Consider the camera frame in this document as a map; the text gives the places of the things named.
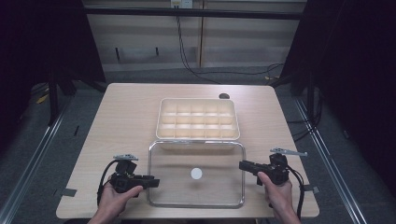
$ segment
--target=black curtain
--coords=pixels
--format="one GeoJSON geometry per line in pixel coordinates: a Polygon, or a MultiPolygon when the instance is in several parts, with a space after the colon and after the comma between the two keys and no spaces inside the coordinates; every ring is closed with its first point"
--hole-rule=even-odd
{"type": "Polygon", "coordinates": [[[391,0],[308,1],[281,77],[313,83],[396,196],[396,8],[391,0]],[[312,21],[309,15],[326,15],[312,21]]]}
{"type": "Polygon", "coordinates": [[[62,7],[79,0],[14,0],[0,3],[0,147],[17,127],[32,87],[49,81],[103,81],[105,76],[87,16],[62,7]]]}

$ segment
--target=hand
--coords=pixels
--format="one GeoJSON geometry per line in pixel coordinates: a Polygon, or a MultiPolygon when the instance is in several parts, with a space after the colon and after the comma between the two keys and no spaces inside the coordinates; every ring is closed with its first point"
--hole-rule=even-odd
{"type": "Polygon", "coordinates": [[[128,200],[136,196],[142,190],[142,186],[136,186],[124,193],[117,193],[113,189],[113,186],[107,182],[103,189],[98,210],[89,223],[99,224],[112,222],[125,210],[125,205],[128,200]]]}
{"type": "Polygon", "coordinates": [[[277,186],[265,173],[258,172],[257,176],[265,186],[265,201],[274,208],[275,218],[284,224],[301,223],[293,210],[290,180],[282,186],[277,186]]]}

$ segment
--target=metal rail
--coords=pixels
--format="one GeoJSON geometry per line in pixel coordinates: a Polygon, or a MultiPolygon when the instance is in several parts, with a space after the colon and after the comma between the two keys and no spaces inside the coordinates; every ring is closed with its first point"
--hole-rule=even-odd
{"type": "Polygon", "coordinates": [[[38,170],[40,163],[43,161],[43,158],[48,151],[53,137],[58,132],[59,126],[61,125],[64,118],[64,112],[70,105],[71,100],[72,97],[69,97],[58,118],[53,122],[51,126],[47,128],[43,138],[41,139],[35,150],[35,154],[32,156],[32,159],[30,159],[23,174],[18,180],[15,189],[12,190],[11,194],[8,196],[4,206],[0,211],[1,224],[11,223],[12,219],[15,217],[15,214],[17,213],[17,210],[21,205],[23,197],[29,189],[30,184],[32,183],[35,172],[38,170]]]}
{"type": "Polygon", "coordinates": [[[298,21],[307,17],[303,12],[271,12],[271,11],[238,11],[195,8],[165,7],[39,7],[41,12],[48,13],[84,13],[95,15],[136,15],[136,16],[179,16],[179,17],[212,17],[298,21]]]}
{"type": "MultiPolygon", "coordinates": [[[[297,107],[303,119],[308,120],[307,110],[303,101],[301,99],[296,99],[295,103],[297,104],[297,107]]],[[[341,199],[344,202],[346,210],[352,218],[353,223],[367,224],[367,221],[364,218],[364,214],[361,211],[358,202],[356,201],[355,197],[347,186],[347,183],[345,182],[340,171],[338,170],[338,167],[332,159],[332,155],[330,154],[329,149],[327,149],[326,144],[320,136],[318,129],[313,127],[309,121],[306,122],[305,125],[308,130],[312,130],[310,132],[311,138],[317,146],[318,153],[322,158],[323,163],[325,164],[330,174],[330,177],[332,178],[332,182],[334,183],[335,187],[338,190],[338,193],[341,196],[341,199]]]]}

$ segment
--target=black cable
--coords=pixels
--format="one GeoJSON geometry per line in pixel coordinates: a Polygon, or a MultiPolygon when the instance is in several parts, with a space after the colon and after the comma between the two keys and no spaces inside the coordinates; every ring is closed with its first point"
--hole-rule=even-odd
{"type": "Polygon", "coordinates": [[[305,122],[308,122],[308,121],[309,121],[309,119],[300,119],[300,120],[292,120],[292,121],[287,121],[286,120],[287,123],[305,123],[305,122]]]}
{"type": "Polygon", "coordinates": [[[306,137],[309,133],[312,133],[318,127],[318,125],[320,123],[320,119],[321,119],[321,114],[322,114],[322,104],[323,104],[323,96],[322,96],[321,91],[320,91],[318,93],[317,113],[314,116],[313,122],[311,123],[311,128],[309,128],[307,131],[294,134],[293,136],[303,133],[302,136],[300,136],[300,137],[298,137],[298,138],[293,140],[294,143],[300,141],[301,139],[306,137]]]}
{"type": "Polygon", "coordinates": [[[108,168],[110,168],[110,166],[112,165],[112,164],[114,164],[115,162],[119,162],[119,160],[114,160],[114,161],[112,161],[111,163],[109,163],[108,164],[108,166],[106,167],[106,169],[103,171],[103,174],[102,174],[102,177],[101,177],[101,179],[100,179],[100,183],[99,183],[99,187],[98,187],[98,191],[97,191],[97,205],[99,205],[99,202],[100,202],[100,200],[101,200],[101,197],[102,197],[102,192],[103,192],[103,188],[105,187],[105,184],[108,182],[108,181],[110,181],[110,180],[108,180],[105,184],[103,183],[103,181],[105,180],[105,176],[106,176],[106,174],[107,174],[107,170],[108,170],[108,168]]]}
{"type": "Polygon", "coordinates": [[[208,74],[236,74],[236,75],[247,75],[247,76],[257,76],[257,75],[261,75],[261,74],[269,74],[270,71],[278,68],[281,65],[284,65],[283,63],[273,63],[270,64],[266,71],[263,72],[257,72],[257,73],[242,73],[242,72],[228,72],[228,71],[218,71],[218,72],[197,72],[197,71],[193,71],[190,68],[190,65],[188,63],[187,60],[187,56],[186,56],[186,52],[184,50],[184,44],[183,44],[183,38],[182,38],[182,34],[181,34],[181,27],[180,27],[180,17],[177,16],[177,32],[178,32],[178,41],[179,41],[179,51],[180,51],[180,57],[181,57],[181,61],[183,62],[184,67],[190,71],[193,75],[195,75],[198,78],[210,81],[210,82],[214,82],[217,84],[221,84],[215,80],[209,79],[209,78],[205,78],[205,77],[200,77],[199,75],[208,75],[208,74]]]}
{"type": "Polygon", "coordinates": [[[270,86],[275,89],[281,85],[285,85],[285,84],[292,82],[292,79],[293,79],[293,76],[283,76],[283,77],[280,77],[277,81],[271,83],[270,86]]]}
{"type": "Polygon", "coordinates": [[[289,165],[288,165],[288,169],[291,171],[292,174],[294,174],[294,176],[296,177],[296,179],[300,185],[300,199],[299,199],[299,202],[297,205],[296,213],[297,213],[297,217],[301,220],[301,211],[303,209],[303,202],[304,202],[304,196],[305,196],[304,179],[300,173],[293,170],[289,165]]]}

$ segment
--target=metal claw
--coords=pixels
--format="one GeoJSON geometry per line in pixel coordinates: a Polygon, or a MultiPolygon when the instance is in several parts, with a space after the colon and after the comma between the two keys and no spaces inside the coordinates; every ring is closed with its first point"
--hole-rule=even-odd
{"type": "Polygon", "coordinates": [[[125,161],[138,161],[139,158],[132,154],[122,154],[122,155],[115,155],[113,156],[113,159],[116,160],[125,160],[125,161]]]}
{"type": "Polygon", "coordinates": [[[271,149],[270,151],[275,152],[275,153],[280,153],[282,155],[308,156],[307,152],[292,151],[292,150],[283,149],[280,147],[275,147],[275,148],[271,149]]]}

